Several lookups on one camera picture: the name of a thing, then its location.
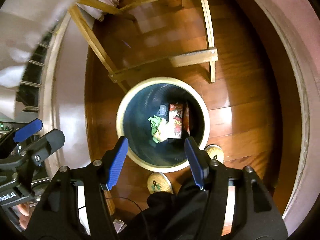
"yellow woven slipper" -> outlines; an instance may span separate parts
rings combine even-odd
[[[173,194],[169,179],[160,172],[154,172],[149,176],[147,186],[150,194],[156,192],[169,192]]]
[[[221,147],[219,147],[218,145],[211,144],[208,145],[204,150],[209,154],[212,160],[216,159],[219,162],[223,163],[224,154]]]

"black pants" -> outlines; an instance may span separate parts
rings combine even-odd
[[[191,240],[200,225],[208,192],[201,191],[193,178],[184,183],[177,195],[168,192],[151,194],[149,208],[143,211],[151,239]],[[147,240],[142,215],[135,216],[119,233],[121,240]]]

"black cable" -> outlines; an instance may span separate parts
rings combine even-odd
[[[145,215],[143,214],[142,209],[140,208],[140,206],[139,206],[137,203],[135,203],[133,200],[131,200],[131,199],[129,199],[129,198],[126,198],[126,197],[113,196],[113,197],[108,197],[108,198],[106,198],[106,199],[113,199],[113,198],[122,198],[122,199],[129,200],[129,201],[131,201],[132,203],[134,203],[134,204],[139,208],[140,214],[141,214],[141,216],[142,216],[142,218],[143,218],[143,221],[144,221],[144,223],[145,223],[145,226],[146,226],[147,238],[148,238],[148,240],[151,240],[150,232],[149,232],[149,227],[148,227],[148,223],[147,223],[147,219],[146,219]]]

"screw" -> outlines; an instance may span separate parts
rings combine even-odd
[[[246,172],[253,172],[253,168],[251,168],[250,166],[246,166],[244,169]]]
[[[219,165],[219,162],[217,160],[211,160],[211,165],[216,167]]]
[[[12,174],[12,180],[16,180],[17,177],[18,177],[18,173],[15,172],[14,174]]]
[[[61,166],[59,169],[60,172],[66,172],[67,170],[68,170],[67,166]]]
[[[100,166],[102,164],[102,161],[101,160],[95,160],[94,162],[93,162],[93,165],[94,166]]]

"round trash bin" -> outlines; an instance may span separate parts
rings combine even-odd
[[[210,132],[208,109],[201,96],[185,82],[168,77],[147,79],[134,86],[122,99],[116,117],[118,137],[129,141],[128,156],[150,171],[173,172],[189,165],[184,153],[183,131],[181,139],[155,143],[152,140],[149,117],[157,115],[160,105],[188,102],[193,136],[200,149],[204,149]]]

